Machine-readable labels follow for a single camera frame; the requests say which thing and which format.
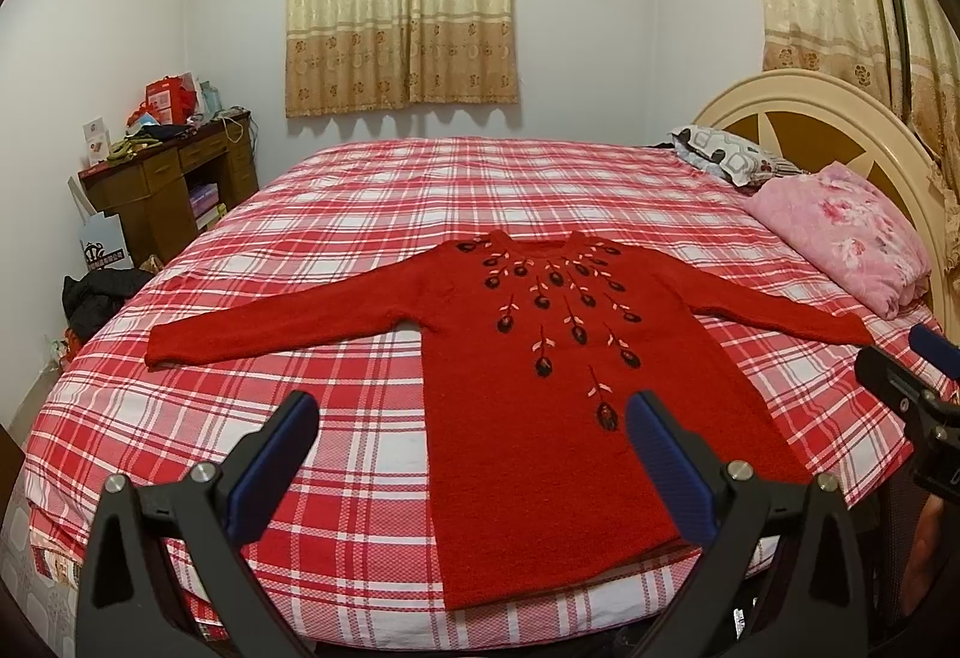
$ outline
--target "cream headboard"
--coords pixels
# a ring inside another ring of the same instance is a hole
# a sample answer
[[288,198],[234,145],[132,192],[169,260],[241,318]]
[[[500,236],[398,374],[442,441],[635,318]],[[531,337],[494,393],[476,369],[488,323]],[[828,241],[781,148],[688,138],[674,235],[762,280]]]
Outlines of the cream headboard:
[[933,160],[891,110],[855,86],[810,70],[772,70],[728,89],[696,123],[755,140],[808,171],[834,161],[869,179],[913,222],[933,261],[930,308],[952,341],[960,305],[944,274],[944,201]]

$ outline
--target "silver bolt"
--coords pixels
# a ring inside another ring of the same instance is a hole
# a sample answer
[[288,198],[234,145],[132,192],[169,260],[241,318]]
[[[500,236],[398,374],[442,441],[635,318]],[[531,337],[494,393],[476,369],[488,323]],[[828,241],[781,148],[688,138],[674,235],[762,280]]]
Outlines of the silver bolt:
[[833,474],[818,474],[817,487],[824,493],[836,493],[840,489],[840,480]]
[[754,467],[746,460],[733,460],[727,465],[727,474],[736,482],[746,482],[754,478]]
[[107,493],[119,493],[127,486],[127,478],[123,474],[111,474],[104,483]]
[[195,482],[209,482],[214,476],[217,476],[217,467],[212,463],[198,463],[190,470],[190,479]]

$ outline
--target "patterned pillow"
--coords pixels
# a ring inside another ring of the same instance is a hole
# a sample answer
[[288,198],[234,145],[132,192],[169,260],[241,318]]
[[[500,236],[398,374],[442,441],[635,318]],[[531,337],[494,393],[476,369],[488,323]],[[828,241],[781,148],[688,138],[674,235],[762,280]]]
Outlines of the patterned pillow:
[[776,157],[754,142],[726,130],[688,125],[675,130],[673,139],[675,145],[685,147],[710,164],[709,168],[702,167],[702,170],[719,175],[735,187],[756,188],[776,176],[803,173],[790,161]]

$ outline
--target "wooden desk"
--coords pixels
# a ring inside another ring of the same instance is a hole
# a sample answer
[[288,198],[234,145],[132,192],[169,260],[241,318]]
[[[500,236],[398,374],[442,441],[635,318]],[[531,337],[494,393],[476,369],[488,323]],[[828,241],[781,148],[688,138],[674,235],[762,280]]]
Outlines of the wooden desk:
[[250,142],[250,114],[217,120],[123,163],[101,163],[80,183],[98,212],[119,214],[133,262],[150,255],[169,262],[197,237],[189,188],[215,183],[235,209],[259,190]]

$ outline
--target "red and white plaid fabric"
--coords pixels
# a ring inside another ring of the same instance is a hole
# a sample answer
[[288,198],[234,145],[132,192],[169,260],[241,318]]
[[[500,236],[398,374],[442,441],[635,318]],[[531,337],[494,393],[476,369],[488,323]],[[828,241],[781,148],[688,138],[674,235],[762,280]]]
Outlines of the red and white plaid fabric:
[[[109,474],[179,479],[192,463],[222,459],[291,390],[304,389],[320,403],[320,437],[267,535],[247,551],[299,634],[381,650],[474,650],[651,615],[683,583],[695,562],[689,552],[572,590],[445,611],[415,330],[155,373],[143,365],[147,334],[160,323],[344,279],[453,236],[503,228],[515,238],[564,238],[581,229],[833,313],[854,310],[889,353],[946,386],[907,347],[910,326],[932,324],[928,310],[894,323],[870,315],[744,214],[738,194],[664,150],[436,139],[320,152],[191,245],[56,385],[28,447],[34,541],[79,560]],[[851,502],[904,461],[901,425],[856,384],[854,348],[704,324],[757,385],[811,473],[834,471]],[[195,612],[212,620],[184,549],[172,548]],[[769,551],[767,543],[761,555]]]

